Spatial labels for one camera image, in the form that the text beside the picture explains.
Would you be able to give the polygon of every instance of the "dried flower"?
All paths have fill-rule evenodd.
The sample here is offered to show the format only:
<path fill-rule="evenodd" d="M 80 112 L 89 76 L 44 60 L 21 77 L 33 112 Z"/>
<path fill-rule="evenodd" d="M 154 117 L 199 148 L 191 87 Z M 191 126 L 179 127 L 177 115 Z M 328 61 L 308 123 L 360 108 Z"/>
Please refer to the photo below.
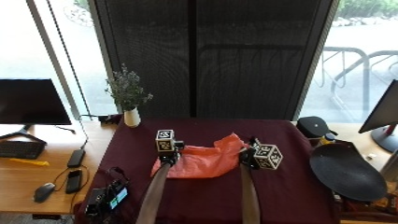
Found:
<path fill-rule="evenodd" d="M 113 78 L 106 79 L 107 87 L 103 90 L 110 94 L 114 103 L 125 110 L 131 110 L 138 105 L 151 100 L 153 95 L 143 92 L 139 86 L 139 77 L 133 71 L 127 71 L 122 63 L 122 71 L 113 72 Z"/>

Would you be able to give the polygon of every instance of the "monitor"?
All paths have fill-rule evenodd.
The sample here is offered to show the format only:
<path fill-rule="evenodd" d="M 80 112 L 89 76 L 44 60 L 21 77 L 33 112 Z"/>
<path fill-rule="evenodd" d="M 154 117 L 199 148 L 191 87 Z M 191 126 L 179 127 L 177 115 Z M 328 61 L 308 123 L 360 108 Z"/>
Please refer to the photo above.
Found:
<path fill-rule="evenodd" d="M 371 131 L 374 142 L 387 151 L 398 149 L 398 136 L 394 129 L 398 123 L 398 81 L 392 80 L 379 99 L 359 133 Z"/>
<path fill-rule="evenodd" d="M 49 78 L 0 79 L 0 124 L 24 125 L 21 131 L 0 136 L 0 139 L 14 135 L 36 139 L 28 134 L 28 127 L 33 124 L 70 124 Z"/>

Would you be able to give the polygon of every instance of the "orange cloth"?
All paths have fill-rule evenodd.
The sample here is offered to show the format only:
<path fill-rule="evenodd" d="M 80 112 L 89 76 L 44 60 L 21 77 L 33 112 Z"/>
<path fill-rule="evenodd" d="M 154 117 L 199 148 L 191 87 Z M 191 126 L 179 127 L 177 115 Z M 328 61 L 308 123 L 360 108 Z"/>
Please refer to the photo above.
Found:
<path fill-rule="evenodd" d="M 175 165 L 167 172 L 167 178 L 210 178 L 226 174 L 237 167 L 238 152 L 246 144 L 231 133 L 214 142 L 214 147 L 185 146 Z M 161 162 L 155 161 L 151 174 L 159 169 Z"/>

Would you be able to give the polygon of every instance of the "black and white cube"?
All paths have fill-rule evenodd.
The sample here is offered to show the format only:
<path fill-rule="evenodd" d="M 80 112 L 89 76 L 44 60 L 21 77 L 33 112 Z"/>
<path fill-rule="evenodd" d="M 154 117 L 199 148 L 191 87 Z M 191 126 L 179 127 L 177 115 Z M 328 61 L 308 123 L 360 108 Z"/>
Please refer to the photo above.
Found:
<path fill-rule="evenodd" d="M 173 152 L 174 151 L 174 131 L 158 130 L 155 142 L 157 142 L 158 152 Z"/>
<path fill-rule="evenodd" d="M 258 144 L 255 147 L 254 159 L 259 168 L 275 170 L 283 158 L 277 146 Z"/>

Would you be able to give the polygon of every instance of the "dark curtain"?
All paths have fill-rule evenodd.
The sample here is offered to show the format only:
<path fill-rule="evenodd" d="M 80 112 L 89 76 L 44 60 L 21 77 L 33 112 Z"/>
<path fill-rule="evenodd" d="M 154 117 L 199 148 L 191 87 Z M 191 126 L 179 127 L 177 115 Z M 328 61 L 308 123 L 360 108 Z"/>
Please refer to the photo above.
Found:
<path fill-rule="evenodd" d="M 113 70 L 143 117 L 293 119 L 331 0 L 97 0 Z"/>

